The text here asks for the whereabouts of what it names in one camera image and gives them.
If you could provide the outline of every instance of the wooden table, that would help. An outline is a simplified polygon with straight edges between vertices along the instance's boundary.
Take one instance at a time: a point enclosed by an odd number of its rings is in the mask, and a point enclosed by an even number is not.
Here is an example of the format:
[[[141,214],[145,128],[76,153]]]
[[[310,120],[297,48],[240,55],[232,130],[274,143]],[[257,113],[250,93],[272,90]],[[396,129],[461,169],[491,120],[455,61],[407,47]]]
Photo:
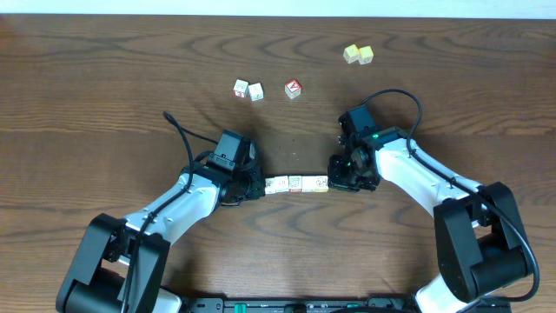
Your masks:
[[[373,62],[346,64],[352,43],[371,44]],[[235,98],[237,78],[261,82],[264,100]],[[304,89],[292,101],[293,78]],[[542,277],[514,311],[553,312],[556,22],[40,15],[0,20],[0,311],[53,311],[90,220],[175,182],[187,157],[163,110],[207,137],[257,139],[269,176],[326,173],[337,118],[386,88],[424,103],[424,150],[512,189]],[[369,109],[406,129],[417,113],[396,95]],[[415,292],[438,273],[435,251],[433,219],[391,183],[279,194],[194,225],[164,283],[230,297]]]

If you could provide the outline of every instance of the row of white cubes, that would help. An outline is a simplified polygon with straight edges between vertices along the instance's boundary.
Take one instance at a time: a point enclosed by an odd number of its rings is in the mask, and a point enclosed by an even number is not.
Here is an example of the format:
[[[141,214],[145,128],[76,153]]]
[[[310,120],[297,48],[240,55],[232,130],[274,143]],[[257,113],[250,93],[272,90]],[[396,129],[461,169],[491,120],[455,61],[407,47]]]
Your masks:
[[[265,179],[267,195],[278,192],[327,192],[328,176],[277,176]]]
[[[296,79],[286,83],[286,94],[290,99],[293,99],[301,94],[301,85]],[[261,100],[264,97],[261,83],[250,85],[248,82],[242,81],[241,79],[235,81],[234,95],[236,97],[246,97],[247,95],[250,95],[251,101]]]

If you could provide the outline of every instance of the red and white cube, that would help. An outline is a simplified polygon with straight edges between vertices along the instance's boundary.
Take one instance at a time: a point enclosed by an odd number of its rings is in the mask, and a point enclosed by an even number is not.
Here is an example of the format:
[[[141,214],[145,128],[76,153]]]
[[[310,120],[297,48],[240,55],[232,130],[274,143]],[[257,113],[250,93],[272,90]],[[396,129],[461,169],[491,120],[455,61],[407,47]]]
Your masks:
[[[301,85],[296,79],[286,83],[286,94],[290,99],[293,99],[301,94]]]
[[[236,97],[246,97],[248,94],[249,83],[238,79],[235,81],[234,95]]]

